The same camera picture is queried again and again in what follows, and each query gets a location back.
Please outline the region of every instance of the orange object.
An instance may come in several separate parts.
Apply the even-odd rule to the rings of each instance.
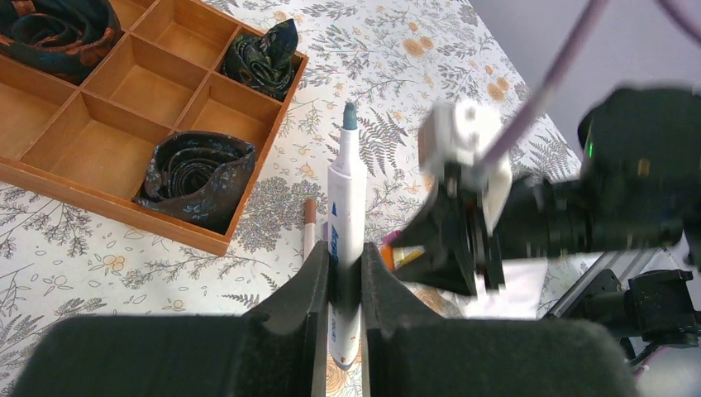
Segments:
[[[394,271],[394,253],[393,249],[391,246],[382,246],[379,249],[379,254],[382,256],[382,259],[384,260],[384,264],[387,266],[389,271]]]

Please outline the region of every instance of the floral tablecloth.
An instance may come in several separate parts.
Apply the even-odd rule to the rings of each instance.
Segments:
[[[310,62],[228,253],[215,257],[50,198],[0,186],[0,396],[41,335],[89,313],[244,313],[302,264],[303,199],[326,216],[326,168],[343,104],[357,103],[370,172],[367,240],[421,207],[417,129],[432,101],[477,98],[508,120],[527,87],[467,0],[208,0],[260,29],[293,17]],[[515,173],[573,175],[579,162],[550,118],[511,153]],[[551,263],[542,309],[592,263]],[[454,314],[435,290],[415,289]],[[360,395],[360,364],[332,363],[329,395]]]

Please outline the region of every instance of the rolled necktie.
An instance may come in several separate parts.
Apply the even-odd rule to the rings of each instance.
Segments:
[[[255,168],[255,148],[216,132],[186,131],[155,149],[134,203],[225,233]]]
[[[294,78],[292,56],[297,49],[294,19],[273,26],[263,37],[238,36],[224,56],[221,72],[279,101]]]
[[[73,84],[121,36],[108,0],[0,1],[0,53]]]

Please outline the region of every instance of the black clamp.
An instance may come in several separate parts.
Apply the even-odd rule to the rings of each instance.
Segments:
[[[423,246],[415,260],[399,267],[401,281],[475,296],[474,274],[486,289],[504,285],[498,242],[490,236],[479,194],[460,188],[460,167],[446,167],[446,182],[436,184],[426,203],[390,243],[392,248]]]

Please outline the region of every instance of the wooden tray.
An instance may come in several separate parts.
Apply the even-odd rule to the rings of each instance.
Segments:
[[[196,0],[112,0],[124,36],[79,86],[0,55],[0,179],[223,255],[308,58],[283,102],[217,71],[239,35],[261,33]],[[257,162],[226,234],[131,202],[156,144],[208,130],[255,145]]]

